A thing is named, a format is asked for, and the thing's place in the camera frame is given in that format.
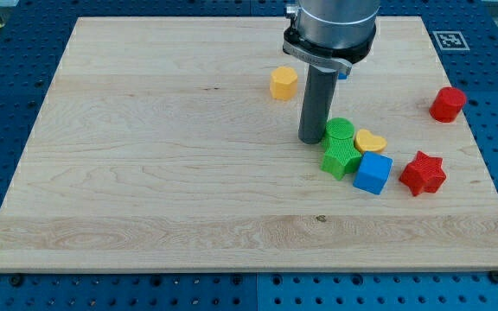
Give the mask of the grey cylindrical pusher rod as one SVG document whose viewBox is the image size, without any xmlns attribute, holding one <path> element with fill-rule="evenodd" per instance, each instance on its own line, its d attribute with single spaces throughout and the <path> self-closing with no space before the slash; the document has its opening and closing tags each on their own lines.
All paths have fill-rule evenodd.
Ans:
<svg viewBox="0 0 498 311">
<path fill-rule="evenodd" d="M 303 143 L 321 142 L 337 80 L 337 71 L 309 65 L 298 129 L 298 138 Z"/>
</svg>

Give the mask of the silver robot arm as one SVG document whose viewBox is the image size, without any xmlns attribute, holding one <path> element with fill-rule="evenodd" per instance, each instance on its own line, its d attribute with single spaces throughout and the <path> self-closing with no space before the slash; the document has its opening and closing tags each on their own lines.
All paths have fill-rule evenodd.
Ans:
<svg viewBox="0 0 498 311">
<path fill-rule="evenodd" d="M 380 0 L 296 0 L 284 7 L 290 26 L 283 50 L 308 65 L 298 137 L 319 143 L 340 75 L 369 54 Z"/>
</svg>

